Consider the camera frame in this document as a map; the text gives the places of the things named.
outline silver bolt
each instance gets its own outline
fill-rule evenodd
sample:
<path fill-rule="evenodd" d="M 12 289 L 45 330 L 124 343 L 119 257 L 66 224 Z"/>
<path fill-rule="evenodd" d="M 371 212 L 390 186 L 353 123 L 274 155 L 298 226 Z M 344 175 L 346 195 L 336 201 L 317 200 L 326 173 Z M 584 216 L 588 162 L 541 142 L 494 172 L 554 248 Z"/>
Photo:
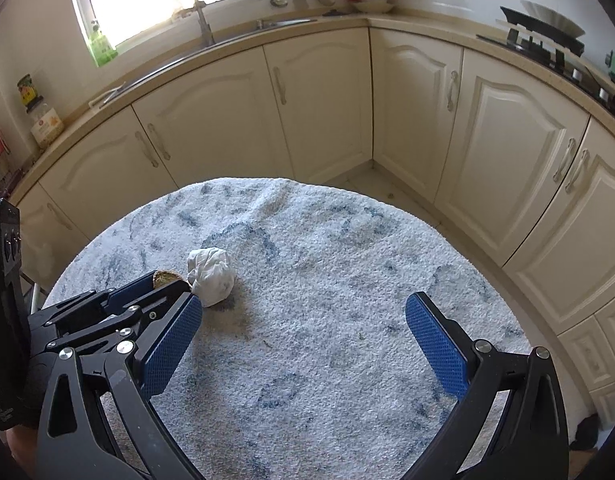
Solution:
<path fill-rule="evenodd" d="M 129 354 L 130 352 L 132 352 L 132 349 L 134 348 L 134 343 L 132 341 L 121 341 L 117 346 L 116 346 L 116 351 L 119 354 Z"/>
<path fill-rule="evenodd" d="M 74 350 L 72 348 L 63 348 L 63 350 L 59 352 L 59 359 L 63 359 L 64 361 L 70 359 L 73 353 Z"/>
<path fill-rule="evenodd" d="M 537 346 L 537 356 L 541 359 L 549 359 L 549 350 L 544 346 Z"/>
<path fill-rule="evenodd" d="M 491 343 L 485 339 L 479 339 L 476 343 L 474 343 L 474 346 L 479 352 L 481 352 L 481 354 L 487 354 L 492 351 Z"/>

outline round table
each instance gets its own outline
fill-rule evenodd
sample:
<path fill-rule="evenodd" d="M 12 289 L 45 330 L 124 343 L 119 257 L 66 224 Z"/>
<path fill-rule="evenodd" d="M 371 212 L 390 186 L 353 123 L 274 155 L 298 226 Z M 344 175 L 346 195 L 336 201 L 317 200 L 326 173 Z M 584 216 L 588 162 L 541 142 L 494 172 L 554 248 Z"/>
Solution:
<path fill-rule="evenodd" d="M 357 193 L 283 179 L 222 178 L 133 211 L 75 258 L 46 304 L 153 269 L 185 275 L 190 250 L 213 246 L 233 256 L 235 287 L 204 309 L 169 386 L 152 398 L 208 480 L 400 478 L 455 403 L 406 325 L 413 292 L 427 292 L 472 338 L 530 349 L 494 288 L 428 224 Z"/>

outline blue gripper pad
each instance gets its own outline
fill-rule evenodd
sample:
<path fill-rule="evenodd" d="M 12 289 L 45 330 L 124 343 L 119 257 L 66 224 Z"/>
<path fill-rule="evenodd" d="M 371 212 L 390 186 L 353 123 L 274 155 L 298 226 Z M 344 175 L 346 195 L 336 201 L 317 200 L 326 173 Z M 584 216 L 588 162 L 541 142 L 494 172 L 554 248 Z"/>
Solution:
<path fill-rule="evenodd" d="M 461 400 L 469 388 L 467 361 L 417 294 L 407 298 L 405 320 L 443 389 Z"/>
<path fill-rule="evenodd" d="M 108 304 L 105 307 L 105 313 L 108 315 L 116 314 L 117 316 L 119 314 L 123 314 L 123 306 L 131 303 L 141 296 L 145 296 L 149 292 L 152 292 L 154 290 L 154 273 L 155 271 L 153 270 L 149 274 L 141 276 L 121 288 L 117 288 L 108 297 Z"/>
<path fill-rule="evenodd" d="M 143 361 L 141 393 L 145 399 L 162 394 L 168 386 L 174 370 L 201 325 L 202 311 L 199 298 L 190 296 L 161 341 Z"/>

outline white bowl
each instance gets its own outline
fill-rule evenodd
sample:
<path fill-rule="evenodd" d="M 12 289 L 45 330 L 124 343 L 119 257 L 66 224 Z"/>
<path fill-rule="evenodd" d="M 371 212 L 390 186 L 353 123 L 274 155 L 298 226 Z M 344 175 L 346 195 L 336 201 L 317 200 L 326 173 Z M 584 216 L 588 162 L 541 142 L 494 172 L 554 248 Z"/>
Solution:
<path fill-rule="evenodd" d="M 385 14 L 394 8 L 392 4 L 385 0 L 361 0 L 360 2 L 351 2 L 351 4 L 356 10 L 368 14 Z"/>
<path fill-rule="evenodd" d="M 535 4 L 527 0 L 521 0 L 521 4 L 523 4 L 527 13 L 533 18 L 546 22 L 573 38 L 579 38 L 585 34 L 585 31 L 576 25 L 576 23 L 549 7 Z"/>

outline window frame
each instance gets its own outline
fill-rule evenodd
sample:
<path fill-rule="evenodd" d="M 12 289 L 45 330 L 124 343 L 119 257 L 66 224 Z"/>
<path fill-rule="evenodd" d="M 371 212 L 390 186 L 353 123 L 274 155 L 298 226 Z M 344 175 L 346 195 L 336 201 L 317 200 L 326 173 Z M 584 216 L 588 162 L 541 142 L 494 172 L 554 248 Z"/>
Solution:
<path fill-rule="evenodd" d="M 209 10 L 209 12 L 212 13 L 213 10 L 224 10 L 228 7 L 243 5 L 244 3 L 247 4 L 247 2 L 251 2 L 251 0 L 219 0 L 209 4 L 206 7 L 207 10 L 205 12 L 208 12 Z M 92 21 L 96 19 L 92 2 L 91 0 L 72 0 L 72 3 L 79 27 L 81 29 L 81 34 L 87 43 L 90 35 L 92 34 Z M 139 32 L 139 34 L 135 34 L 134 36 L 122 41 L 116 45 L 116 49 L 120 54 L 127 52 L 134 46 L 154 38 L 163 32 L 183 27 L 185 20 L 187 20 L 187 18 L 179 18 L 176 20 L 170 18 L 163 22 L 155 23 L 152 27 L 147 28 L 146 30 Z"/>

